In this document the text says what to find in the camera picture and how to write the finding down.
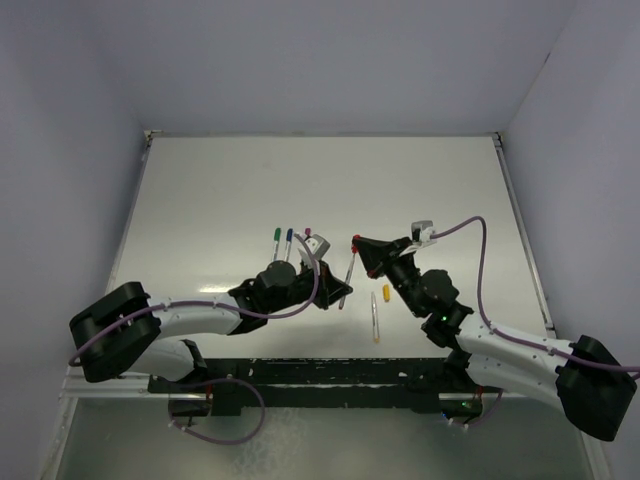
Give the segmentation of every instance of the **red marker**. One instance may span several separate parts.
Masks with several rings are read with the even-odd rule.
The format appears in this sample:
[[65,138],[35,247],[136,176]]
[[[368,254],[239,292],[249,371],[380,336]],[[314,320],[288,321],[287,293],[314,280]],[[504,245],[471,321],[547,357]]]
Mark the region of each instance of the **red marker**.
[[[356,238],[360,238],[360,235],[353,236],[354,240]],[[347,270],[347,278],[345,278],[344,280],[344,283],[346,283],[347,285],[349,285],[349,282],[351,281],[351,275],[353,274],[353,266],[356,263],[356,254],[358,253],[358,249],[353,243],[351,243],[351,251],[353,252],[353,255],[351,256],[351,263],[349,264],[349,270]],[[340,299],[340,303],[338,304],[339,310],[342,310],[342,308],[344,307],[344,302],[346,301],[346,299],[347,299],[346,295]]]

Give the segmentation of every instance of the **gray floor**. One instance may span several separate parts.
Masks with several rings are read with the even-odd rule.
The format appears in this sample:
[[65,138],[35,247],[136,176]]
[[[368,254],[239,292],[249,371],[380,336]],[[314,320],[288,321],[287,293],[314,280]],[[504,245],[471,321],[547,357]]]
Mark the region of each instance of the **gray floor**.
[[[233,438],[255,425],[207,418],[197,430]],[[270,409],[238,447],[167,427],[166,400],[79,402],[60,479],[402,480],[591,479],[577,431],[534,401],[508,399],[467,433],[438,415],[402,410]]]

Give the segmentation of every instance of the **whiteboard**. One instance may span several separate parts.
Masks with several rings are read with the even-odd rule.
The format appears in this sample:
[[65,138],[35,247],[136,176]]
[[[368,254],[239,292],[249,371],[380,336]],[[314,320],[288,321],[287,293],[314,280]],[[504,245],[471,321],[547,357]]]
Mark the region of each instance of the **whiteboard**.
[[[203,298],[255,277],[276,227],[310,227],[331,243],[324,260],[344,278],[354,234],[394,240],[411,222],[439,231],[473,216],[488,223],[484,299],[496,322],[546,335],[534,282],[490,137],[154,138],[113,287],[141,281],[155,295]],[[445,269],[474,310],[480,226],[416,254]],[[298,264],[297,246],[292,260]],[[311,306],[246,335],[194,335],[204,357],[442,357],[385,279],[358,261],[344,310]],[[371,292],[380,343],[372,339]]]

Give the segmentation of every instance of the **marker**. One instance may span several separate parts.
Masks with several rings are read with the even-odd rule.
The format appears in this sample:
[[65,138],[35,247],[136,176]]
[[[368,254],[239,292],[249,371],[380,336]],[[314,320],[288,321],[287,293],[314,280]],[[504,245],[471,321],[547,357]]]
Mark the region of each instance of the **marker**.
[[380,343],[380,322],[378,320],[378,304],[376,294],[371,292],[371,320],[373,322],[373,341]]
[[[353,238],[354,239],[360,238],[360,235],[354,235]],[[349,269],[347,270],[347,277],[344,279],[344,283],[346,283],[347,285],[349,285],[349,282],[351,281],[351,275],[353,275],[353,266],[356,263],[356,253],[358,253],[358,249],[353,243],[351,244],[351,251],[353,252],[353,255],[351,255],[351,263],[349,263]],[[347,299],[346,295],[340,299],[340,303],[338,304],[338,310],[342,310],[344,308],[344,302],[346,299]]]
[[278,247],[280,246],[280,227],[276,228],[276,232],[273,234],[273,259],[272,262],[275,262],[278,259]]
[[287,243],[284,247],[284,261],[289,261],[289,255],[291,255],[291,240],[293,239],[293,228],[287,230]]

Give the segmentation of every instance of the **white wall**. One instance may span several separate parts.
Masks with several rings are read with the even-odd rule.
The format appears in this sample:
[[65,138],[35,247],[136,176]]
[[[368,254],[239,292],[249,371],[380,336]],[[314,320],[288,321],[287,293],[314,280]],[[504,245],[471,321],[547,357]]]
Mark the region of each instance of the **white wall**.
[[[563,336],[640,363],[640,2],[581,1],[506,132],[506,155]],[[640,395],[609,447],[638,478]]]
[[0,10],[0,477],[33,479],[132,199],[141,126],[65,2]]
[[76,0],[145,128],[486,133],[575,0]]

